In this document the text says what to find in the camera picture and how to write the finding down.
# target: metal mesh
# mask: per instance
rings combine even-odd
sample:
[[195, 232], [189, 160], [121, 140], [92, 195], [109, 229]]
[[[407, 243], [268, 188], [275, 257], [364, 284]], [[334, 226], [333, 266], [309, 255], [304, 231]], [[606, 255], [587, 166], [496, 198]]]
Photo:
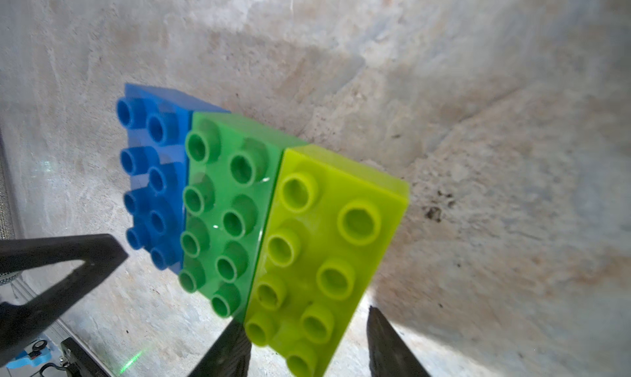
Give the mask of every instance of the metal mesh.
[[[0, 239], [15, 239], [7, 178], [4, 171], [4, 147], [0, 141]], [[20, 272], [0, 272], [0, 286], [13, 281]]]

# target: gray concrete floor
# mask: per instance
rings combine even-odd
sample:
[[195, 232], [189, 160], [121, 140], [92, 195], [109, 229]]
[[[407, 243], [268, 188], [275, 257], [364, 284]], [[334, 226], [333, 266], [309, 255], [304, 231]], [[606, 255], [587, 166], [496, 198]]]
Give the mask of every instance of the gray concrete floor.
[[[412, 185], [330, 375], [368, 375], [369, 304], [435, 376], [626, 375], [630, 3], [0, 0], [21, 229], [123, 240], [114, 102], [177, 88]], [[142, 351], [130, 376], [184, 376], [225, 325], [143, 252], [64, 321], [113, 370]], [[285, 373], [270, 350], [250, 370]]]

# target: green lego brick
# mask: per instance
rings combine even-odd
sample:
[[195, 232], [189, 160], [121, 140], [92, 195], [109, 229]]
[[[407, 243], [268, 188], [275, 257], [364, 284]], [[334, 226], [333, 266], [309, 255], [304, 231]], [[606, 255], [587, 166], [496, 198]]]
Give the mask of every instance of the green lego brick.
[[237, 114], [193, 113], [178, 277], [220, 317], [243, 322], [283, 151], [303, 144]]
[[285, 150], [245, 332], [322, 376], [408, 206], [406, 182], [316, 145]]

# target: black cable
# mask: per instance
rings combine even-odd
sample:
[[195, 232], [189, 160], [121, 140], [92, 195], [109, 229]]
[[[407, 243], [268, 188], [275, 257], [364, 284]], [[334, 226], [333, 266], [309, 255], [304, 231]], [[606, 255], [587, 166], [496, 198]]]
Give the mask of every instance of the black cable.
[[42, 368], [40, 369], [40, 371], [39, 371], [39, 372], [37, 372], [37, 373], [39, 373], [39, 374], [40, 374], [40, 376], [42, 376], [42, 377], [43, 377], [43, 371], [44, 371], [44, 370], [46, 370], [46, 369], [48, 369], [49, 367], [54, 367], [54, 368], [55, 368], [55, 369], [57, 369], [57, 370], [63, 370], [63, 371], [66, 371], [66, 370], [67, 370], [67, 367], [57, 366], [57, 365], [55, 365], [54, 363], [47, 363], [46, 365], [43, 365], [43, 366], [42, 366]]

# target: dark stain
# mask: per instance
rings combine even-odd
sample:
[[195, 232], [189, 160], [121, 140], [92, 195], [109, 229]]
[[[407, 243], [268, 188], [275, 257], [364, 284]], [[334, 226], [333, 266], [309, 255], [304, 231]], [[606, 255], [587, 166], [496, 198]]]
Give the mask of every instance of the dark stain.
[[442, 221], [441, 215], [442, 210], [437, 206], [430, 207], [429, 209], [427, 209], [427, 213], [425, 213], [426, 218], [436, 221], [437, 223]]

